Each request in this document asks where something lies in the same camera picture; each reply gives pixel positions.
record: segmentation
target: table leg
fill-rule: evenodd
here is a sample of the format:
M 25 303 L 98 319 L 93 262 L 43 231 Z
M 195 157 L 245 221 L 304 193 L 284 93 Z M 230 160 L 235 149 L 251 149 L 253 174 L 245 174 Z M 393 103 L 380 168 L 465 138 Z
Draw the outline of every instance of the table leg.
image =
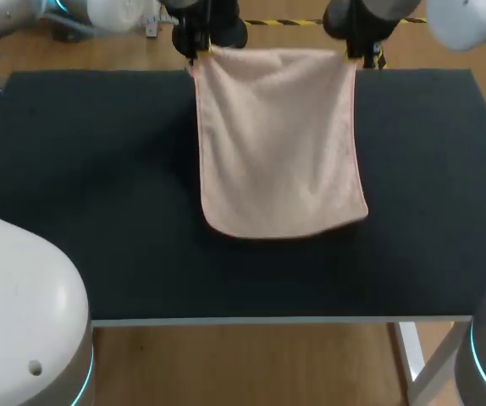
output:
M 427 406 L 454 376 L 457 349 L 469 322 L 457 322 L 427 364 L 424 364 L 414 323 L 396 323 L 401 358 L 408 384 L 410 406 Z

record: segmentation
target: cable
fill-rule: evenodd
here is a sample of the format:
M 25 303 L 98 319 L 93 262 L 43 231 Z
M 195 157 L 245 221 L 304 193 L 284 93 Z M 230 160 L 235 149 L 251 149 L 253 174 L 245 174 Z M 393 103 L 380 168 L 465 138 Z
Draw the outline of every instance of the cable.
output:
M 51 21 L 54 21 L 56 23 L 66 25 L 67 27 L 72 28 L 74 30 L 77 30 L 77 31 L 79 31 L 79 32 L 81 32 L 81 33 L 83 33 L 87 36 L 113 36 L 113 35 L 116 35 L 116 34 L 113 34 L 111 32 L 108 32 L 108 31 L 99 30 L 97 28 L 92 28 L 92 27 L 89 27 L 88 25 L 83 25 L 81 23 L 73 21 L 72 19 L 67 19 L 67 18 L 62 17 L 62 16 L 57 15 L 57 14 L 46 13 L 46 14 L 43 14 L 42 17 L 45 18 L 45 19 L 49 19 Z

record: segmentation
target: table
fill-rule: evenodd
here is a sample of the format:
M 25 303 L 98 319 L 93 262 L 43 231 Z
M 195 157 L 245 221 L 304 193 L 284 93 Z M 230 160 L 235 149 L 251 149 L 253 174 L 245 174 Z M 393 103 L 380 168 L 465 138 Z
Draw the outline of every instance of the table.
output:
M 486 104 L 468 71 L 362 71 L 355 122 L 369 217 L 244 241 L 203 219 L 187 73 L 14 74 L 0 218 L 69 256 L 95 326 L 399 322 L 417 404 L 455 345 L 420 374 L 408 321 L 467 321 L 486 289 Z

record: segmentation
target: white table frame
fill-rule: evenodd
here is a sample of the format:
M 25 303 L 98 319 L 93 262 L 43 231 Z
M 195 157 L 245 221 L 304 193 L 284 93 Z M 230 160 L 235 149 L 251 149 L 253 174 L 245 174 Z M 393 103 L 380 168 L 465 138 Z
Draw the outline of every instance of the white table frame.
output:
M 93 321 L 94 327 L 138 326 L 219 326 L 250 324 L 323 324 L 323 323 L 394 323 L 395 335 L 407 383 L 410 406 L 427 406 L 439 394 L 445 383 L 454 376 L 457 350 L 470 316 L 430 317 L 211 317 L 182 319 L 105 320 Z M 416 329 L 419 321 L 454 321 L 448 335 L 426 364 Z

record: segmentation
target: yellow black warning tape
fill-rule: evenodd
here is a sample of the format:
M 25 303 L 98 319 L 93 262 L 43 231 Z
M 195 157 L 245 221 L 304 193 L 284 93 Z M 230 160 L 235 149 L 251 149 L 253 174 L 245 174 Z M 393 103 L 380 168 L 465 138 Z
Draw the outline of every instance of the yellow black warning tape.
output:
M 426 19 L 416 19 L 413 17 L 407 17 L 401 21 L 402 24 L 413 23 L 413 24 L 425 24 L 428 21 Z M 246 25 L 322 25 L 323 21 L 321 19 L 246 19 Z

